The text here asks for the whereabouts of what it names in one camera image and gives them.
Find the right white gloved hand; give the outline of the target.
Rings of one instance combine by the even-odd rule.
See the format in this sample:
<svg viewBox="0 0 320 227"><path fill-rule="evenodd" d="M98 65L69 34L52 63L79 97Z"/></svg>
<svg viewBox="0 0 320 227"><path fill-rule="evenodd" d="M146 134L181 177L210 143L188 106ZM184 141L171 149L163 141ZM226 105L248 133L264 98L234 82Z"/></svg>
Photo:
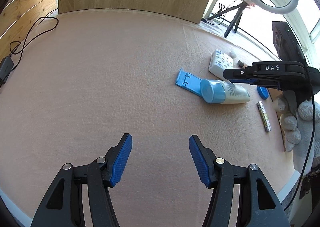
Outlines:
<svg viewBox="0 0 320 227"><path fill-rule="evenodd" d="M292 114L287 100L280 94L273 101L273 107L280 114L285 149L293 154L295 170L305 176L319 165L319 104L306 100Z"/></svg>

